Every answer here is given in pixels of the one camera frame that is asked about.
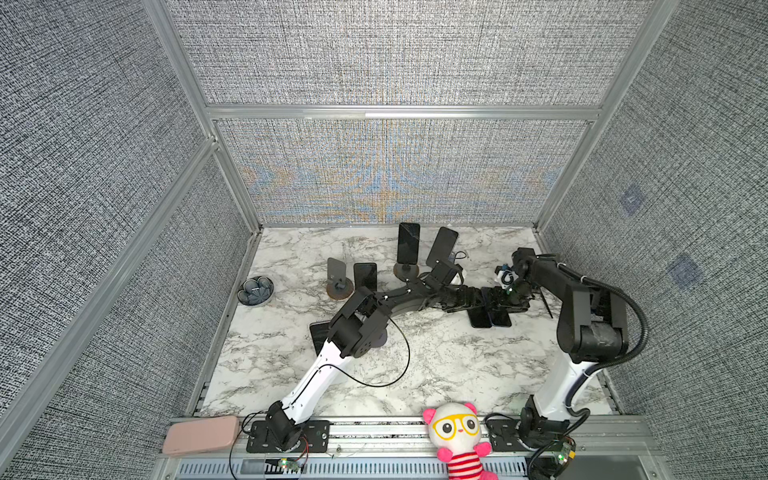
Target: yellow glasses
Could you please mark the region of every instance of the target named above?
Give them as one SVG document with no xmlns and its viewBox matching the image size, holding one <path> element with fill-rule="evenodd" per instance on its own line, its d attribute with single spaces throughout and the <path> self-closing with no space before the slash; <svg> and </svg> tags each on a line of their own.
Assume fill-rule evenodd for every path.
<svg viewBox="0 0 768 480">
<path fill-rule="evenodd" d="M 478 418 L 471 413 L 460 413 L 458 415 L 448 415 L 432 424 L 435 433 L 443 439 L 450 440 L 459 430 L 463 430 L 469 435 L 477 435 L 480 431 Z"/>
</svg>

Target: plush toy head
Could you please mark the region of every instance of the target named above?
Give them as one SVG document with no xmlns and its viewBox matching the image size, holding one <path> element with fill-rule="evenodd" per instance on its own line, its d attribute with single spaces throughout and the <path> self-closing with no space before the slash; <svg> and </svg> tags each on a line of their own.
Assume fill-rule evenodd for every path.
<svg viewBox="0 0 768 480">
<path fill-rule="evenodd" d="M 480 421 L 477 409 L 471 403 L 446 403 L 438 409 L 423 413 L 429 425 L 429 439 L 438 448 L 450 450 L 453 455 L 473 452 L 480 442 Z"/>
</svg>

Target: black mounting plate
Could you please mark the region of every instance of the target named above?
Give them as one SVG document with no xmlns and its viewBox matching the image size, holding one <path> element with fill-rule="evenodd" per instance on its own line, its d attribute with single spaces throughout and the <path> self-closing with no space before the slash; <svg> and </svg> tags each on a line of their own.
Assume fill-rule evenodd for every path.
<svg viewBox="0 0 768 480">
<path fill-rule="evenodd" d="M 301 424 L 303 437 L 289 452 L 283 452 L 277 446 L 275 438 L 270 435 L 265 421 L 250 424 L 250 434 L 245 451 L 248 453 L 291 453 L 301 455 L 306 448 L 306 440 L 310 444 L 310 453 L 325 453 L 328 451 L 328 431 L 331 422 L 327 420 L 310 420 Z"/>
<path fill-rule="evenodd" d="M 488 426 L 488 441 L 491 443 L 494 452 L 528 452 L 531 451 L 525 447 L 518 437 L 519 420 L 508 419 L 489 419 L 485 421 Z M 563 442 L 558 442 L 549 449 L 548 452 L 559 452 L 563 449 Z"/>
</svg>

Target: pink case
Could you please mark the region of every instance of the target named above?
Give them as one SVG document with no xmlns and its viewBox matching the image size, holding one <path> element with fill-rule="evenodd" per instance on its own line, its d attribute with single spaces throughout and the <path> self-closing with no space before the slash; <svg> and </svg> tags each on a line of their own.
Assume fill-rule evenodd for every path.
<svg viewBox="0 0 768 480">
<path fill-rule="evenodd" d="M 237 438 L 239 428 L 234 415 L 176 423 L 168 429 L 163 453 L 173 456 L 228 449 Z"/>
</svg>

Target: robotic arm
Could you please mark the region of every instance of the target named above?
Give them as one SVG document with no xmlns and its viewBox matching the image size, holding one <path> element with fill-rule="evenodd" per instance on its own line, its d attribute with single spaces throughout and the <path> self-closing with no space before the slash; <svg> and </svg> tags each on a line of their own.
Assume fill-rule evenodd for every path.
<svg viewBox="0 0 768 480">
<path fill-rule="evenodd" d="M 406 281 L 396 290 L 374 293 L 359 288 L 331 319 L 327 340 L 314 364 L 291 393 L 272 404 L 266 414 L 267 426 L 281 449 L 288 451 L 299 441 L 300 425 L 310 418 L 340 370 L 346 371 L 344 367 L 352 359 L 370 350 L 392 316 L 429 307 L 446 312 L 478 308 L 524 312 L 539 287 L 562 300 L 557 339 L 563 353 L 545 384 L 521 411 L 518 431 L 523 443 L 540 448 L 574 428 L 571 422 L 580 413 L 573 412 L 571 402 L 588 377 L 597 372 L 595 367 L 627 356 L 626 304 L 622 295 L 615 293 L 622 292 L 586 284 L 585 277 L 557 263 L 554 257 L 537 256 L 529 248 L 515 251 L 510 270 L 514 273 L 511 282 L 482 291 L 453 285 L 462 268 L 445 258 L 431 272 Z"/>
</svg>

